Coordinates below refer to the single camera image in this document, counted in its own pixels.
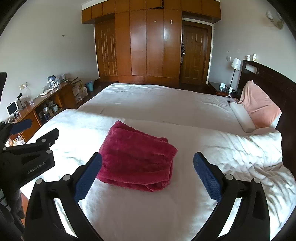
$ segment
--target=small bottle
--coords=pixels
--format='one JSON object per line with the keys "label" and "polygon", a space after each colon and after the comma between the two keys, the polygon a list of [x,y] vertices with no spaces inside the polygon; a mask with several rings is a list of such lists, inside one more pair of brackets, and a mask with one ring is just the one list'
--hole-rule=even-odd
{"label": "small bottle", "polygon": [[34,101],[31,98],[31,96],[32,96],[31,90],[27,87],[27,85],[25,85],[25,89],[26,89],[25,96],[27,97],[28,102],[30,103],[30,105],[34,105]]}

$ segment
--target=wrinkled sheet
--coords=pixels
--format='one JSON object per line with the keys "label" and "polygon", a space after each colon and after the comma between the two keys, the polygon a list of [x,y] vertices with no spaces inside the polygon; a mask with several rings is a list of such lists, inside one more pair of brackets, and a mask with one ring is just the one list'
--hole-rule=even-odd
{"label": "wrinkled sheet", "polygon": [[227,101],[231,99],[158,85],[117,83],[78,110],[247,135]]}
{"label": "wrinkled sheet", "polygon": [[[271,238],[295,207],[296,183],[282,165],[279,132],[240,137],[204,128],[65,110],[41,127],[30,140],[30,143],[35,142],[54,128],[60,131],[51,147],[55,166],[39,178],[59,180],[87,163],[117,120],[149,135],[166,137],[178,153],[173,161],[171,182],[159,192],[131,190],[95,179],[79,205],[105,241],[192,240],[216,206],[193,167],[193,156],[198,151],[211,164],[218,165],[223,173],[231,173],[238,180],[250,181],[254,177],[261,180],[268,202]],[[35,180],[21,188],[27,198]],[[61,203],[56,203],[67,232],[73,233]],[[239,203],[240,199],[237,199],[221,235],[229,231]]]}

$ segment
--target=dark wooden headboard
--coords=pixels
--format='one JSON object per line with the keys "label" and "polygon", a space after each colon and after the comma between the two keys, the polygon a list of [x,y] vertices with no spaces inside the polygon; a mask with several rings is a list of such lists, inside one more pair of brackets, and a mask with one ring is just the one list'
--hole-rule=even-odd
{"label": "dark wooden headboard", "polygon": [[[255,73],[246,69],[256,69]],[[280,107],[281,118],[276,129],[282,135],[283,164],[296,177],[296,83],[279,72],[253,61],[244,60],[237,88],[240,99],[247,81],[253,80]],[[296,210],[273,241],[296,240]]]}

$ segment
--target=folded red blanket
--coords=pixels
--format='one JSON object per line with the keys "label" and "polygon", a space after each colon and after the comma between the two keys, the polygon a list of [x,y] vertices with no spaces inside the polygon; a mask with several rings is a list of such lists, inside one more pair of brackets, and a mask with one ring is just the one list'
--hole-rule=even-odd
{"label": "folded red blanket", "polygon": [[147,135],[116,121],[99,153],[103,162],[97,179],[153,192],[169,184],[177,149],[166,138]]}

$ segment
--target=monitor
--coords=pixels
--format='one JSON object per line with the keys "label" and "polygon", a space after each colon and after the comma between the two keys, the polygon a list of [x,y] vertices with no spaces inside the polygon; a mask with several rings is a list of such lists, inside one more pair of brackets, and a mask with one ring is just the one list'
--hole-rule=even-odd
{"label": "monitor", "polygon": [[9,106],[6,107],[7,113],[9,116],[15,114],[19,108],[17,106],[17,101],[12,102]]}

